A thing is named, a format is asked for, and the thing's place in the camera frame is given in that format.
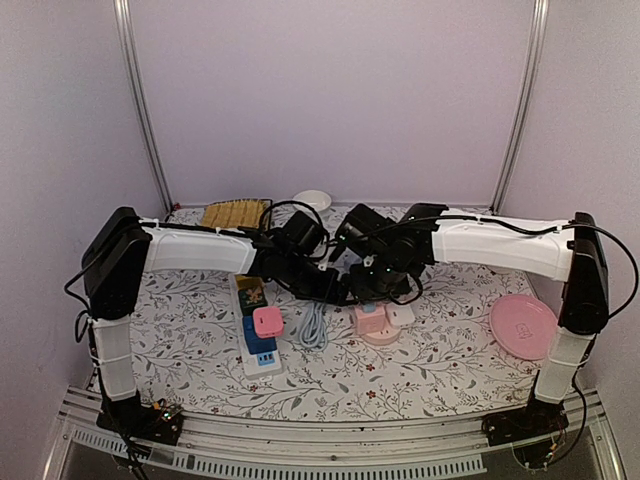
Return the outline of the pink round socket base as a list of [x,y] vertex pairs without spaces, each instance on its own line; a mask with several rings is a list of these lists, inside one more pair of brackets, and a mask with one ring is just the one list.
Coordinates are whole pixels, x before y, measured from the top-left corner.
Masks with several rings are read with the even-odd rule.
[[398,340],[401,330],[392,326],[388,321],[384,322],[381,330],[361,334],[360,337],[368,344],[386,346]]

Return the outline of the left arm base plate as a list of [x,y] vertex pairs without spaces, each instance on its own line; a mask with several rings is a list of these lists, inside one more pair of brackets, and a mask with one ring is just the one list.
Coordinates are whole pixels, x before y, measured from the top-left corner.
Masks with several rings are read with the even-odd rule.
[[176,446],[183,421],[179,406],[165,399],[146,405],[135,396],[120,401],[104,399],[96,425],[128,438]]

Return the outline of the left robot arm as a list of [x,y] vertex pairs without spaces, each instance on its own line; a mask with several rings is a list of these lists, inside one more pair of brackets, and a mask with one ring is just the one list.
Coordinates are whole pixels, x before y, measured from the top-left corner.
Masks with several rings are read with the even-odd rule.
[[301,300],[341,303],[347,288],[316,252],[327,241],[320,222],[302,212],[275,228],[221,228],[145,220],[130,207],[116,209],[64,287],[69,296],[77,283],[84,288],[78,299],[87,322],[78,332],[87,335],[98,372],[101,420],[128,434],[176,420],[143,404],[133,370],[130,327],[146,281],[175,272],[239,274],[275,282]]

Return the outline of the pink cube socket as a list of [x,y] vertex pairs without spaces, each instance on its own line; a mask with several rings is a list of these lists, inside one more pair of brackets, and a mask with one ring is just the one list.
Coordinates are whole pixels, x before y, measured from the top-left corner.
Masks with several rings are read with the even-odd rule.
[[358,335],[382,333],[389,327],[385,305],[382,303],[356,305],[354,312]]

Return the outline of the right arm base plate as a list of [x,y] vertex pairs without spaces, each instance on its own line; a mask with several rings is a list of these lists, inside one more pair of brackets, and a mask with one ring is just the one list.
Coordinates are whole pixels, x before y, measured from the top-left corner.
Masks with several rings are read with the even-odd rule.
[[533,399],[523,407],[485,415],[481,431],[490,446],[497,446],[560,432],[568,426],[563,403]]

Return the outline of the light blue power strip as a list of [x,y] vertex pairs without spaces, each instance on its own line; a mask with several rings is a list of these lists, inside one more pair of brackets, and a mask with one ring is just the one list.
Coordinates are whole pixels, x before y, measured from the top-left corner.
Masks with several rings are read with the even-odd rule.
[[325,304],[312,302],[298,331],[298,341],[307,350],[324,351],[328,345],[327,325],[325,320]]

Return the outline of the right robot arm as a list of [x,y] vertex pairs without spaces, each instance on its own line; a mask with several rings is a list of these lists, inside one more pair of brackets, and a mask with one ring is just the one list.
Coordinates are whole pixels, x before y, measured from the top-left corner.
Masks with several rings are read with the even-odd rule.
[[[530,220],[417,203],[392,219],[358,204],[338,227],[336,240],[359,259],[349,270],[349,285],[365,302],[416,301],[425,290],[424,272],[434,265],[514,271],[558,286],[550,346],[527,403],[501,419],[527,436],[539,435],[561,414],[596,337],[639,290],[639,265],[629,248],[584,212],[567,220]],[[610,305],[604,240],[621,250],[632,269],[631,291],[617,308]]]

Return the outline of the white plug adapter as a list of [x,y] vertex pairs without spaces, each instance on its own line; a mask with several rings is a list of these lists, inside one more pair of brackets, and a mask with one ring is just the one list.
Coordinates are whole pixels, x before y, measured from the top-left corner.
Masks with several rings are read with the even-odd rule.
[[402,329],[416,321],[411,305],[388,304],[385,311],[389,324],[396,329]]

